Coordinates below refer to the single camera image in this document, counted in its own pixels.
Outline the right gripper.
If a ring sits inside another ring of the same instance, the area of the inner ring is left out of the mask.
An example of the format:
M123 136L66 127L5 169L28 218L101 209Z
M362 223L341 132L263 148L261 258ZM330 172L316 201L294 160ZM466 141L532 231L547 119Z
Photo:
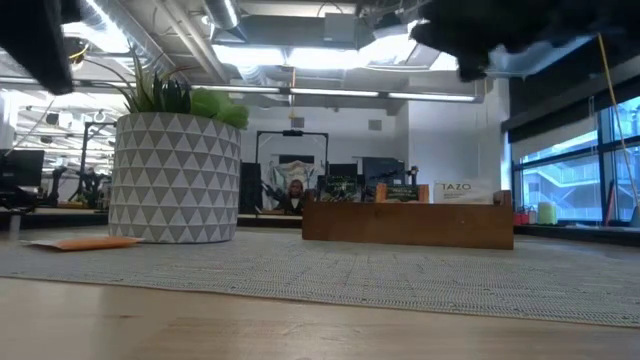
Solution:
M499 45L499 32L482 11L471 1L427 1L418 11L422 22L413 27L410 38L455 57L462 82L484 79L489 53Z

